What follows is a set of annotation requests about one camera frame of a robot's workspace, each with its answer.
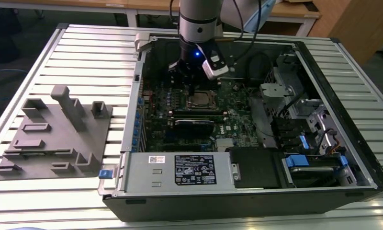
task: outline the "floor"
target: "floor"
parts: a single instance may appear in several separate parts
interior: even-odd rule
[[[58,23],[67,22],[108,26],[116,26],[116,23],[124,26],[127,23],[123,15],[112,15],[110,13],[44,11],[43,19],[38,19],[32,10],[19,10],[17,17],[22,26],[22,32],[13,36],[13,41],[20,55],[13,62],[0,64],[0,69],[22,69],[24,71],[30,69]],[[152,19],[152,21],[142,16],[140,26],[155,28],[172,27],[168,18],[163,16]],[[375,54],[363,66],[363,70],[383,93],[383,58],[380,54]],[[0,116],[23,77],[24,74],[20,72],[0,72]]]

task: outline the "wooden table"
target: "wooden table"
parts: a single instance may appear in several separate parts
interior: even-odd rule
[[[0,0],[0,7],[54,10],[124,13],[128,27],[138,27],[139,14],[168,15],[170,0]],[[172,12],[178,12],[178,0],[172,3]],[[301,3],[280,2],[273,6],[267,21],[299,23],[296,36],[307,36],[319,12],[307,10]]]
[[[178,12],[178,0],[172,3],[172,12]],[[150,15],[168,15],[170,0],[127,0],[126,8],[135,10],[134,14],[150,14]],[[271,11],[271,16],[267,18],[268,22],[285,22],[299,23],[300,27],[296,32],[296,36],[307,36],[308,31],[312,28],[315,20],[320,18],[319,12],[311,12],[307,10],[301,3],[277,3]]]

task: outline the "power supply label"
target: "power supply label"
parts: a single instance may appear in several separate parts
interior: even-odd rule
[[[175,155],[176,185],[216,184],[212,155]]]

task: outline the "barcode sticker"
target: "barcode sticker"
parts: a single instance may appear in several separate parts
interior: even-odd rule
[[[112,6],[112,7],[123,7],[123,5],[122,4],[104,4],[106,6]]]
[[[304,18],[319,18],[319,16],[317,15],[305,14]]]
[[[164,156],[148,156],[148,164],[164,164]]]

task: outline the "slotted metal platform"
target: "slotted metal platform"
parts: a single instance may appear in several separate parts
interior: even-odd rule
[[[54,84],[64,84],[82,104],[103,101],[112,105],[102,163],[118,163],[135,64],[132,41],[140,31],[175,33],[174,30],[90,25],[68,25],[55,30],[0,119],[0,161],[20,124],[22,102],[26,98],[40,98],[44,103],[55,104],[50,89]],[[259,38],[304,42],[383,166],[383,95],[341,44],[325,38],[275,35]],[[383,198],[348,204],[323,215],[123,223],[102,203],[98,183],[96,178],[0,181],[0,229],[383,230]],[[112,183],[107,180],[104,188],[111,189]]]

